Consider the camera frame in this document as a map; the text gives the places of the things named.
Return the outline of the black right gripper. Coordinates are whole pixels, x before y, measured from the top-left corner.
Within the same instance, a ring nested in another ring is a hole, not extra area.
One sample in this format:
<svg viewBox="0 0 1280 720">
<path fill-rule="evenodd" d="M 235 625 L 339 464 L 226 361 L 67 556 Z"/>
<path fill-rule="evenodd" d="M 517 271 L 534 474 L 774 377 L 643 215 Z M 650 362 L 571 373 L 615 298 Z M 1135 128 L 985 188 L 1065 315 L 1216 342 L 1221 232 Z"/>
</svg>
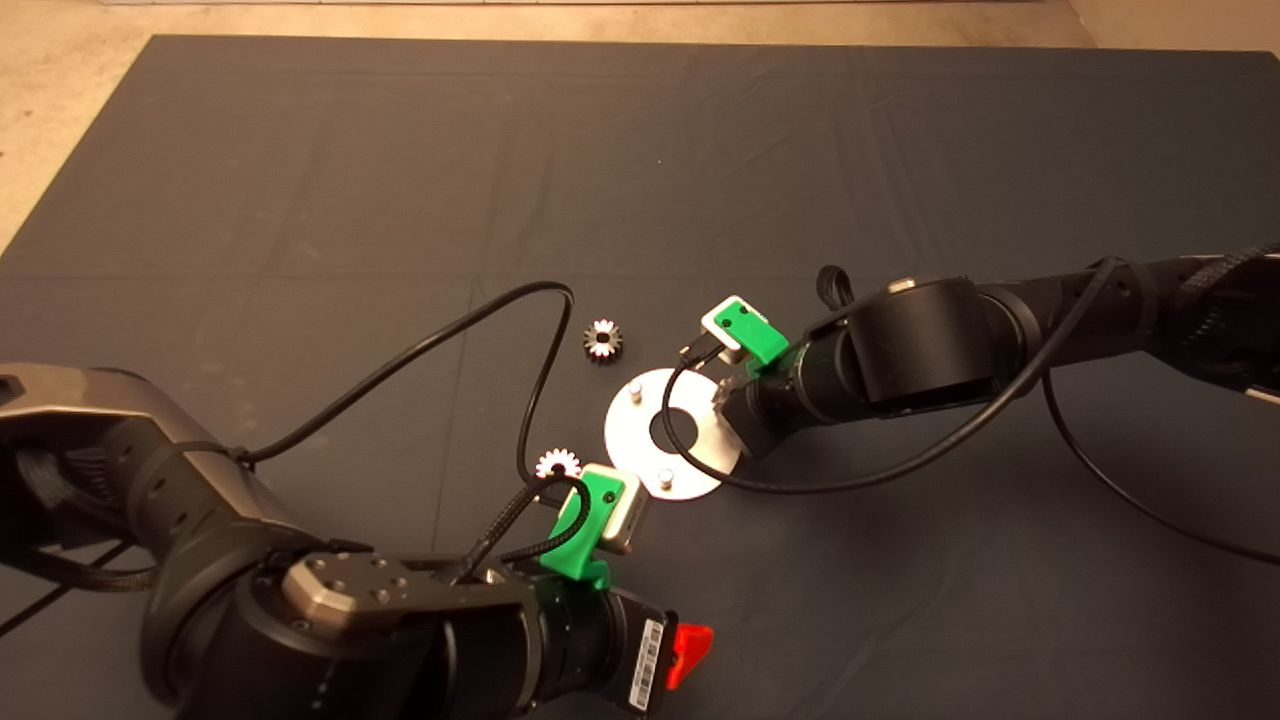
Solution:
<svg viewBox="0 0 1280 720">
<path fill-rule="evenodd" d="M 716 392 L 716 413 L 732 439 L 751 460 L 763 460 L 795 433 L 827 427 L 823 413 L 803 383 L 808 346 L 783 354 L 760 375 L 722 380 Z"/>
</svg>

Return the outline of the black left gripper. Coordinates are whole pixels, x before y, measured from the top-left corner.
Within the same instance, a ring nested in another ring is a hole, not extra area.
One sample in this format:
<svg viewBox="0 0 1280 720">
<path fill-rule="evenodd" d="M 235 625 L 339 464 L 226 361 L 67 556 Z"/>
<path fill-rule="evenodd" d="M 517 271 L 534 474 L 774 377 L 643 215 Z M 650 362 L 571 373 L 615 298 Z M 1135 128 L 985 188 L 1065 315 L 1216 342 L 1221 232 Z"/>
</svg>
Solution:
<svg viewBox="0 0 1280 720">
<path fill-rule="evenodd" d="M 532 698 L 603 698 L 632 719 L 653 719 L 709 655 L 716 632 L 625 591 L 539 588 L 541 659 Z"/>
</svg>

